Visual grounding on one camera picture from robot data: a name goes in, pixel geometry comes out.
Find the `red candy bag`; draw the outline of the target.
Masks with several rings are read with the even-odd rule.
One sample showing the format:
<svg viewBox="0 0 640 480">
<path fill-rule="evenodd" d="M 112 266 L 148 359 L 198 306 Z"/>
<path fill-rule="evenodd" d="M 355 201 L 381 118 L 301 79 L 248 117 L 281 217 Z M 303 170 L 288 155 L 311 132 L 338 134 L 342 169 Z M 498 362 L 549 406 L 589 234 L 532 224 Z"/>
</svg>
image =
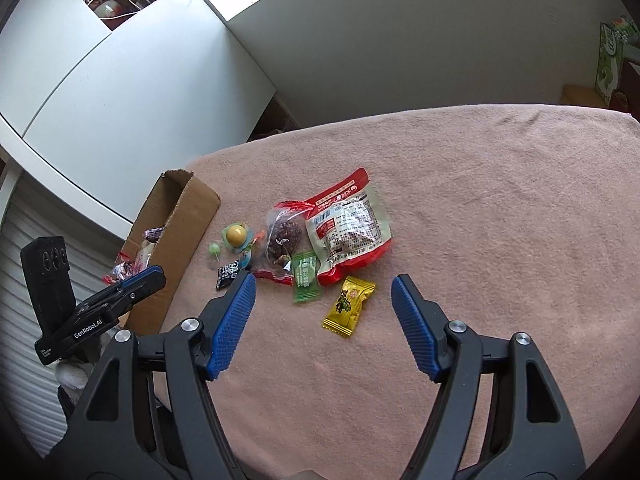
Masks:
<svg viewBox="0 0 640 480">
<path fill-rule="evenodd" d="M 107 285 L 113 285 L 134 275 L 134 262 L 123 252 L 119 252 L 114 266 L 102 276 L 102 281 Z"/>
</svg>

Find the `small black snack packet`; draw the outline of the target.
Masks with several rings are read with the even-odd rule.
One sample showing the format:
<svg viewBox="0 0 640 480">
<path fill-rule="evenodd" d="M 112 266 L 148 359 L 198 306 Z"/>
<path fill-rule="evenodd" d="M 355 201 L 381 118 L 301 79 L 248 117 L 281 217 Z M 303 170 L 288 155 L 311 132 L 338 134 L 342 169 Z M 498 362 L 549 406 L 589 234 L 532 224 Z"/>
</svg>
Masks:
<svg viewBox="0 0 640 480">
<path fill-rule="evenodd" d="M 217 270 L 216 289 L 223 290 L 230 287 L 241 270 L 242 264 L 239 260 L 220 266 Z"/>
</svg>

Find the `small green candy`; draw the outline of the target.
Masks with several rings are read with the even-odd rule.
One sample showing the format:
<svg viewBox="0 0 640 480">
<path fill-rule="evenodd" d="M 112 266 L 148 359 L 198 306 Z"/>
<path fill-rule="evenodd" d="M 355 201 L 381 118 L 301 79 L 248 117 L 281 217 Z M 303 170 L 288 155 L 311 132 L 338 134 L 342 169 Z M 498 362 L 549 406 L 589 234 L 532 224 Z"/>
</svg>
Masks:
<svg viewBox="0 0 640 480">
<path fill-rule="evenodd" d="M 217 243 L 210 243 L 208 245 L 208 253 L 210 258 L 218 260 L 220 258 L 221 248 Z"/>
</svg>

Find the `yellow snack packet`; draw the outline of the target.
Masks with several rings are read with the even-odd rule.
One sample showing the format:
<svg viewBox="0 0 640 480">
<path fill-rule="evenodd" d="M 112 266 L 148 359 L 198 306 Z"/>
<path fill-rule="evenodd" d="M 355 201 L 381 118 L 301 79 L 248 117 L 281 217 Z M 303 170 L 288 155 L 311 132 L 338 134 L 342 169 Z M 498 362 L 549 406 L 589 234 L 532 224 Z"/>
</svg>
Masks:
<svg viewBox="0 0 640 480">
<path fill-rule="evenodd" d="M 321 326 L 325 330 L 351 337 L 360 319 L 363 304 L 375 292 L 376 284 L 349 276 L 344 279 L 340 294 L 334 301 Z"/>
</svg>

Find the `yellow jelly cup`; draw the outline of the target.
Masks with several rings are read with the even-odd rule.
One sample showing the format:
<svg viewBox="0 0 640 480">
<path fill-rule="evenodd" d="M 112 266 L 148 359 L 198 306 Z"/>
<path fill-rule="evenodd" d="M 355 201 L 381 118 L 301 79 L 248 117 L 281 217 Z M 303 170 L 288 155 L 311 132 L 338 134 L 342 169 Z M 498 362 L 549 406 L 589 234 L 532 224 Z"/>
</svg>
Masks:
<svg viewBox="0 0 640 480">
<path fill-rule="evenodd" d="M 244 222 L 233 222 L 222 230 L 222 241 L 230 252 L 242 252 L 253 240 L 253 230 Z"/>
</svg>

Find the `purple chocolate bar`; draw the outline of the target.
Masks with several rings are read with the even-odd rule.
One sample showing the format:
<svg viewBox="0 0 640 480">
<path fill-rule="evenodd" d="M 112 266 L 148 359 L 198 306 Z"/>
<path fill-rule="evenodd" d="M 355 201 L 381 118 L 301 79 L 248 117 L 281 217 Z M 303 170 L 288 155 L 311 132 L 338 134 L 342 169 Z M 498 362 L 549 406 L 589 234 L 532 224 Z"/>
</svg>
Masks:
<svg viewBox="0 0 640 480">
<path fill-rule="evenodd" d="M 156 243 L 164 232 L 164 227 L 147 229 L 143 233 L 143 237 L 150 243 Z"/>
</svg>

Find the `green snack packet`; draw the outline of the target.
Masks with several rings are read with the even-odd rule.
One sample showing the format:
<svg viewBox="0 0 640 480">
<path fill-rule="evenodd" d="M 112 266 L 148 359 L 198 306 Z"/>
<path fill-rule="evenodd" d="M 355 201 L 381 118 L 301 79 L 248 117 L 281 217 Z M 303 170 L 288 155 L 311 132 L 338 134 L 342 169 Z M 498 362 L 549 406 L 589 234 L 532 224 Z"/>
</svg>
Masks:
<svg viewBox="0 0 640 480">
<path fill-rule="evenodd" d="M 302 304 L 303 302 L 314 301 L 320 298 L 321 287 L 317 278 L 318 269 L 319 260 L 312 250 L 309 252 L 300 252 L 293 256 L 293 301 L 296 304 Z"/>
</svg>

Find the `dark dried fruit bag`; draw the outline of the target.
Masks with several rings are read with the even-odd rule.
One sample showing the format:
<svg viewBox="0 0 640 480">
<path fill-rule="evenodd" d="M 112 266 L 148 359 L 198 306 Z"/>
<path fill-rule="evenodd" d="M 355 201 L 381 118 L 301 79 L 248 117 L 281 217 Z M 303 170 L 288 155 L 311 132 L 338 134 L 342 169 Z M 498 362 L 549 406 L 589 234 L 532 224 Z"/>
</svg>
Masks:
<svg viewBox="0 0 640 480">
<path fill-rule="evenodd" d="M 311 204 L 301 200 L 284 200 L 270 209 L 252 260 L 255 278 L 293 285 L 293 257 L 308 245 L 306 214 L 310 210 Z"/>
</svg>

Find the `large red snack bag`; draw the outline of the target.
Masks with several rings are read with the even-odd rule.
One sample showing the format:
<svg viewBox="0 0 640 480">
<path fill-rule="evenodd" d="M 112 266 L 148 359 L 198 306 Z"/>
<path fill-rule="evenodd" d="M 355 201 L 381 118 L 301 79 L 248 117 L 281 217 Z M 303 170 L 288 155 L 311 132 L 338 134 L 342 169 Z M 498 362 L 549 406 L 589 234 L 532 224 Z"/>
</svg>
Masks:
<svg viewBox="0 0 640 480">
<path fill-rule="evenodd" d="M 363 168 L 308 198 L 304 216 L 322 286 L 374 263 L 392 244 L 390 219 Z"/>
</svg>

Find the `cardboard box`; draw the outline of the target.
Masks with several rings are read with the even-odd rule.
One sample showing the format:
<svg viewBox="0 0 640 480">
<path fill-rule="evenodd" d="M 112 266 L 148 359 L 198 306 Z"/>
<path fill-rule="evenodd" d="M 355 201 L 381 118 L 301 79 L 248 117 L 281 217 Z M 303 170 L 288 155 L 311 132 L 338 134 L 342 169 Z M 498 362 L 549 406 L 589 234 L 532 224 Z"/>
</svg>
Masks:
<svg viewBox="0 0 640 480">
<path fill-rule="evenodd" d="M 209 223 L 220 207 L 218 194 L 191 171 L 167 170 L 158 177 L 132 225 L 122 252 L 134 258 L 144 240 L 144 232 L 161 228 L 150 263 L 161 266 L 165 287 L 136 304 L 125 327 L 144 336 L 160 331 L 186 267 L 198 248 Z"/>
</svg>

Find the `pink tablecloth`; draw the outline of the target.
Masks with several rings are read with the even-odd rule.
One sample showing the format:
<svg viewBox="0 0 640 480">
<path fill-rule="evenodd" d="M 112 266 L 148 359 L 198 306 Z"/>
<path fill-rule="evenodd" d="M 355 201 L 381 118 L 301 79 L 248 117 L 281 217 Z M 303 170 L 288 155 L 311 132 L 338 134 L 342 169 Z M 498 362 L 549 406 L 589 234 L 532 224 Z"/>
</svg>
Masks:
<svg viewBox="0 0 640 480">
<path fill-rule="evenodd" d="M 232 363 L 209 386 L 236 457 L 284 478 L 396 479 L 437 388 L 416 367 L 390 305 L 407 273 L 477 333 L 536 342 L 595 460 L 639 394 L 639 126 L 565 106 L 414 110 L 277 134 L 190 163 L 217 192 L 206 238 L 259 228 L 367 170 L 390 250 L 360 272 L 375 284 L 355 333 L 322 320 L 337 297 L 294 304 L 262 281 Z"/>
</svg>

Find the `white cabinet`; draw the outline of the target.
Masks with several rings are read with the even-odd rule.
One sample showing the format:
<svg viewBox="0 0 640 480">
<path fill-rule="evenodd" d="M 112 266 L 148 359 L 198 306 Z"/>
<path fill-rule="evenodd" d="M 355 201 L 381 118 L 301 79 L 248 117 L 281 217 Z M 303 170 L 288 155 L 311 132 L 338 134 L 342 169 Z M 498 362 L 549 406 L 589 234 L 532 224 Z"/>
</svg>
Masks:
<svg viewBox="0 0 640 480">
<path fill-rule="evenodd" d="M 1 0 L 1 145 L 125 237 L 157 177 L 245 142 L 274 87 L 208 0 Z"/>
</svg>

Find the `green carton box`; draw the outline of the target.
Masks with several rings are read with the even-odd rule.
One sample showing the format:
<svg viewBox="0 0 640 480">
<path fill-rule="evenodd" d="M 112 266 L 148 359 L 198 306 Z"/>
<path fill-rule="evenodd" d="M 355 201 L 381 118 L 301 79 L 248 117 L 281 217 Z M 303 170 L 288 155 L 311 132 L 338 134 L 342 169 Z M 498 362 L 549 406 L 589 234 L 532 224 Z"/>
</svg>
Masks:
<svg viewBox="0 0 640 480">
<path fill-rule="evenodd" d="M 599 51 L 594 90 L 610 105 L 613 92 L 617 89 L 622 73 L 624 49 L 639 41 L 639 29 L 632 18 L 620 16 L 611 23 L 601 23 L 599 30 Z"/>
</svg>

